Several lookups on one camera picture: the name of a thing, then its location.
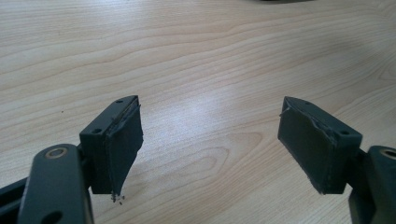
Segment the tabletop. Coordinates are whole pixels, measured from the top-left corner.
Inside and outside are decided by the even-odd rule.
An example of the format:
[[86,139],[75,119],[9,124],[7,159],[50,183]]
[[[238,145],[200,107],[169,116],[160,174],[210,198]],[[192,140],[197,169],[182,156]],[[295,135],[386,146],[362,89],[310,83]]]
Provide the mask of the tabletop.
[[144,143],[96,223],[350,223],[277,140],[305,99],[396,147],[396,2],[3,1],[0,188],[139,95]]

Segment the screw hole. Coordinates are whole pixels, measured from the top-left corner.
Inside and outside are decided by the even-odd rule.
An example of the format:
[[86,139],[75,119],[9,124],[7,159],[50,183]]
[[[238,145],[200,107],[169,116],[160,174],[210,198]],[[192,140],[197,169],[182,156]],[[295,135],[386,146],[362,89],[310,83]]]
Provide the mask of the screw hole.
[[101,132],[102,131],[102,129],[94,129],[93,131],[92,131],[92,133],[99,133],[99,132]]
[[41,224],[55,224],[62,219],[60,211],[52,212],[41,219]]
[[382,149],[381,150],[382,155],[394,159],[396,160],[396,151],[395,150],[391,150],[391,149]]

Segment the black bracket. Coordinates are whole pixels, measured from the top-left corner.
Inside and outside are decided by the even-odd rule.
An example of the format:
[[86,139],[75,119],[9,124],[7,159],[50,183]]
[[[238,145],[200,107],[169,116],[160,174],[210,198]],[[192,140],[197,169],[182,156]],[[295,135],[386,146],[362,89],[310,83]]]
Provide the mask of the black bracket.
[[319,107],[285,97],[278,139],[321,194],[352,188],[353,223],[396,220],[396,149],[360,149],[362,135]]
[[115,199],[143,144],[138,97],[112,103],[79,137],[42,150],[27,178],[0,189],[0,223],[93,223],[88,188]]

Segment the wooden table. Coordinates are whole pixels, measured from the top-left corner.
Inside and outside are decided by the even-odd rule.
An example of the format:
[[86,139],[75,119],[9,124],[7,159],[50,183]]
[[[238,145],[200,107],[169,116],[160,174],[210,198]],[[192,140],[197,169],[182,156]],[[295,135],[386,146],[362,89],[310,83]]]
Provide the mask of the wooden table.
[[0,187],[138,94],[145,142],[96,223],[349,223],[276,138],[283,97],[396,147],[396,2],[0,4]]

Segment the wood grain pattern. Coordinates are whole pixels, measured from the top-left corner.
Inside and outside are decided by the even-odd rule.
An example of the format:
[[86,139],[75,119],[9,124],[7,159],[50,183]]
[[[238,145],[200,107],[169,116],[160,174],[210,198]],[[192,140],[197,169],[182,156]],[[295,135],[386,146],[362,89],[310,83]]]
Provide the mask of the wood grain pattern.
[[2,2],[0,187],[138,94],[145,143],[96,223],[349,223],[350,189],[315,192],[278,114],[304,98],[396,147],[395,24],[394,0]]

